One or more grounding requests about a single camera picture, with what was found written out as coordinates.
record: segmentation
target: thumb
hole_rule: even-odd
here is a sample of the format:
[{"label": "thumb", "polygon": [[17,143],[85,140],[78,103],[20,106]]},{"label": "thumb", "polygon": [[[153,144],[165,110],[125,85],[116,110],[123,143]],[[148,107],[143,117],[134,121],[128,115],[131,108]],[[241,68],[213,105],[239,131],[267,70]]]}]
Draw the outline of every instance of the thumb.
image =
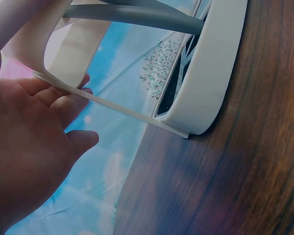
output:
[{"label": "thumb", "polygon": [[95,131],[71,131],[67,134],[77,154],[76,160],[99,142]]}]

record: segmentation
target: white curved base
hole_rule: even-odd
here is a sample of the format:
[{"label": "white curved base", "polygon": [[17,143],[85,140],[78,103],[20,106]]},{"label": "white curved base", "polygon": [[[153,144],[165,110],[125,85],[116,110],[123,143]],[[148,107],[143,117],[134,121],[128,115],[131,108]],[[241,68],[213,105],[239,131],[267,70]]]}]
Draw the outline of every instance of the white curved base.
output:
[{"label": "white curved base", "polygon": [[159,127],[187,138],[211,126],[229,84],[246,7],[247,0],[213,1],[181,89],[170,110],[156,117]]}]

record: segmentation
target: gray bar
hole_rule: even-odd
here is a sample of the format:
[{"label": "gray bar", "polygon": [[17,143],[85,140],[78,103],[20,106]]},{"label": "gray bar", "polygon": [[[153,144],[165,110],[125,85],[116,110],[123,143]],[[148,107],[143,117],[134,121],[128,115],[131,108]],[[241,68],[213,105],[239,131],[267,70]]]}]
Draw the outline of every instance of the gray bar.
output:
[{"label": "gray bar", "polygon": [[204,25],[200,19],[172,11],[124,5],[71,5],[63,17],[138,24],[194,35],[199,35]]},{"label": "gray bar", "polygon": [[157,0],[101,0],[101,1],[108,4],[114,4],[114,5],[140,6],[140,7],[159,9],[159,10],[168,10],[168,11],[185,15],[185,13],[175,9],[174,7],[168,6]]}]

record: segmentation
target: white plastic frame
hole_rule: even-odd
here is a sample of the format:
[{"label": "white plastic frame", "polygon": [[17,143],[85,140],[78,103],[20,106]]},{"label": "white plastic frame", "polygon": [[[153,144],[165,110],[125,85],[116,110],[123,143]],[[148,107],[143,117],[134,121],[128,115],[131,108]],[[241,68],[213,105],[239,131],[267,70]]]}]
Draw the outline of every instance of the white plastic frame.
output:
[{"label": "white plastic frame", "polygon": [[[74,2],[98,3],[97,0]],[[185,138],[190,133],[202,134],[209,128],[220,110],[232,73],[247,0],[213,0],[180,91],[170,110],[157,118],[139,114],[76,88],[110,22],[66,22],[62,16],[71,3],[72,0],[53,1],[15,35],[4,48],[4,54],[33,69],[36,77],[56,87]],[[52,32],[71,22],[72,26],[54,63],[46,70],[44,55]]]}]

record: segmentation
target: wood grain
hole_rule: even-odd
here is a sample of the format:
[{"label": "wood grain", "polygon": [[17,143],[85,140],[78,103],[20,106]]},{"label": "wood grain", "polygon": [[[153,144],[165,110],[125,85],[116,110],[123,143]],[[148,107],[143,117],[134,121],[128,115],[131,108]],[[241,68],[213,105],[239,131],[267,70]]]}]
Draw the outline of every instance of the wood grain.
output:
[{"label": "wood grain", "polygon": [[294,235],[294,0],[250,0],[222,110],[202,136],[148,127],[115,235]]}]

